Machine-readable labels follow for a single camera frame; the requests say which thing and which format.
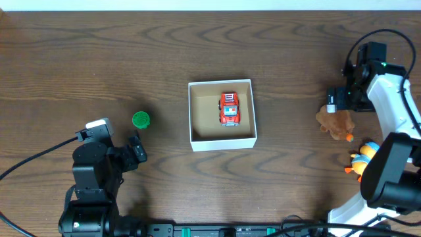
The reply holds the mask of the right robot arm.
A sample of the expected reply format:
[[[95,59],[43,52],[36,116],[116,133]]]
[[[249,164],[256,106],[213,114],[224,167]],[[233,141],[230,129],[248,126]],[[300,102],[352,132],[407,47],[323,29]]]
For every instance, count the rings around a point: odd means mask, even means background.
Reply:
[[[420,113],[410,93],[407,70],[386,61],[387,47],[368,42],[359,47],[356,63],[347,62],[342,88],[329,89],[326,112],[374,111],[384,140],[373,158],[357,155],[366,165],[360,191],[328,213],[328,222],[371,227],[387,217],[420,210]]]

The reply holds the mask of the brown plush toy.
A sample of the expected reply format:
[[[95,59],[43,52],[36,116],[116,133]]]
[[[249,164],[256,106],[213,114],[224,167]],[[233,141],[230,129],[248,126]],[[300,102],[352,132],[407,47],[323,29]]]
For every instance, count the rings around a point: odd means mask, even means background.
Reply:
[[[322,132],[329,132],[334,140],[345,140],[352,142],[354,140],[351,114],[348,110],[340,110],[336,113],[329,113],[327,106],[323,105],[319,112],[315,115],[316,120],[320,123]]]

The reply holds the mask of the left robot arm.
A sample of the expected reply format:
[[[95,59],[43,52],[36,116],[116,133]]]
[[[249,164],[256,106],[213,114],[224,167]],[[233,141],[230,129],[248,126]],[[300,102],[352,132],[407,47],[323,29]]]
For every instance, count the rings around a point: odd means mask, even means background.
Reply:
[[[115,147],[111,137],[90,139],[72,154],[75,179],[66,193],[59,219],[62,236],[146,236],[147,227],[138,218],[122,216],[116,203],[123,173],[147,161],[139,134],[129,144]]]

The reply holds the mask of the red toy fire truck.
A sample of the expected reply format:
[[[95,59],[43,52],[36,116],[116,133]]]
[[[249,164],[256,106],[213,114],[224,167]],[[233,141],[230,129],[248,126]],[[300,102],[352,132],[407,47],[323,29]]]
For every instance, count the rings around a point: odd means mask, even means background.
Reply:
[[[241,115],[236,92],[222,93],[218,102],[219,121],[222,126],[239,126]]]

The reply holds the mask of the orange duck toy blue hat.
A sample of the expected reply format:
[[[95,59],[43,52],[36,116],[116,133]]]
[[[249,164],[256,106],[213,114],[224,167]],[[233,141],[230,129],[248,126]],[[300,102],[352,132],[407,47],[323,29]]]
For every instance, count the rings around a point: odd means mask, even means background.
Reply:
[[[349,167],[345,167],[344,171],[349,174],[350,172],[355,172],[358,174],[358,182],[362,180],[362,174],[368,164],[371,162],[372,158],[375,156],[380,146],[375,142],[366,142],[359,149],[358,153],[350,154],[351,164]]]

